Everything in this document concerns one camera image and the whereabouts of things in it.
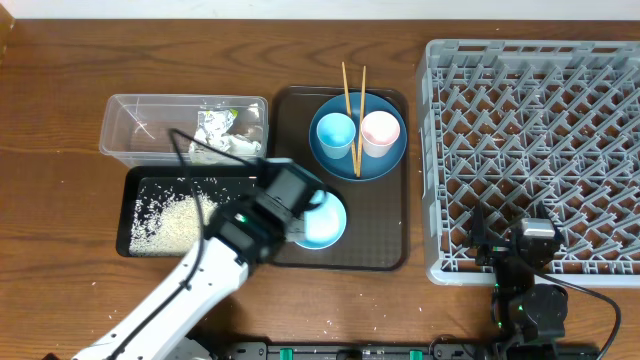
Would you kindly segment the light blue rice bowl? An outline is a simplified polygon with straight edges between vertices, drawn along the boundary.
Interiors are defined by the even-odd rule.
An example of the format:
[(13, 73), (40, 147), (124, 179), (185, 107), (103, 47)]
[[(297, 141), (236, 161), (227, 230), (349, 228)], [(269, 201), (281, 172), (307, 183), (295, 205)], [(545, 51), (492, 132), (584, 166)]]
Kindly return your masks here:
[(316, 208), (303, 213), (291, 228), (290, 235), (293, 242), (302, 248), (328, 248), (341, 238), (346, 229), (346, 208), (336, 195), (322, 190), (314, 194), (310, 203)]

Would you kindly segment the white tissue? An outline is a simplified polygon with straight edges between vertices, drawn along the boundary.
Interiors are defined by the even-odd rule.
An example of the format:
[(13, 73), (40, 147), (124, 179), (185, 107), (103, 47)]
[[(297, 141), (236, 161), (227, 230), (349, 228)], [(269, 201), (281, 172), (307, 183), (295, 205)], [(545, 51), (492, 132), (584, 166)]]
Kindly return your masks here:
[(235, 156), (257, 156), (262, 148), (264, 121), (257, 103), (236, 109), (230, 129), (222, 135), (225, 150)]

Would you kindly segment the light blue cup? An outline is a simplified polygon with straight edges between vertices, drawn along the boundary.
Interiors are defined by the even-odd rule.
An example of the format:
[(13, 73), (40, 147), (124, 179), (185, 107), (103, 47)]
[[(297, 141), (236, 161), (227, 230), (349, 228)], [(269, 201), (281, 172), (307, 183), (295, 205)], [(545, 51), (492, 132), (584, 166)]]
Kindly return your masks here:
[(330, 159), (341, 159), (351, 150), (356, 135), (353, 120), (342, 113), (323, 116), (316, 128), (316, 136), (324, 154)]

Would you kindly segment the green snack wrapper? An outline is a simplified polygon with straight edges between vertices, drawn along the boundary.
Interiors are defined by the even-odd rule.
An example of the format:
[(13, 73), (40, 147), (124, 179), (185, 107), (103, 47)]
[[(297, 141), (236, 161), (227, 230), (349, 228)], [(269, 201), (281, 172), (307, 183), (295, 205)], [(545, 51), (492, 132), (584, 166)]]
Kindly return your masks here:
[(228, 133), (238, 115), (235, 109), (202, 110), (198, 112), (198, 124), (189, 146), (189, 157), (194, 164), (214, 164), (224, 157), (211, 152), (205, 145), (232, 154), (232, 135)]

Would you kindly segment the pink cup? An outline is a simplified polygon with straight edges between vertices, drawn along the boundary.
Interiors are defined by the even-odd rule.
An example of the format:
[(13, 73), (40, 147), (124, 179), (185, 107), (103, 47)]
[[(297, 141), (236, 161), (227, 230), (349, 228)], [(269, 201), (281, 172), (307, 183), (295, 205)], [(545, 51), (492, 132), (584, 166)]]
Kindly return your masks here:
[(373, 158), (386, 155), (400, 136), (400, 124), (394, 115), (374, 111), (366, 115), (362, 126), (364, 152)]

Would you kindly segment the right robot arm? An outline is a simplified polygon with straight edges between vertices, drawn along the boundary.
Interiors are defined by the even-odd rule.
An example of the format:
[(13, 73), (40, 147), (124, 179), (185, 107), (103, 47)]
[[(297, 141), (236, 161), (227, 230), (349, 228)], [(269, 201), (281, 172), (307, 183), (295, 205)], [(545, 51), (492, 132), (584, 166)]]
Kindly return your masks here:
[(491, 317), (500, 336), (484, 351), (486, 359), (556, 359), (555, 340), (565, 335), (568, 294), (560, 285), (538, 284), (535, 275), (564, 242), (542, 204), (535, 218), (524, 217), (509, 235), (492, 235), (483, 207), (472, 211), (472, 225), (464, 242), (476, 251), (475, 263), (495, 275)]

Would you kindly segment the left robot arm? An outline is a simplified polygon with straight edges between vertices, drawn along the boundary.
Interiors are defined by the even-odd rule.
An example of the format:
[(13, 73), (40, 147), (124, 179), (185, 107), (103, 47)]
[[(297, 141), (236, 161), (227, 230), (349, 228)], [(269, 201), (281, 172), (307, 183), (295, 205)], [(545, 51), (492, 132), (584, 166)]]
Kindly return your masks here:
[(320, 206), (326, 185), (289, 159), (255, 163), (256, 183), (217, 207), (170, 275), (79, 359), (163, 359), (215, 305), (238, 290), (287, 240), (289, 227)]

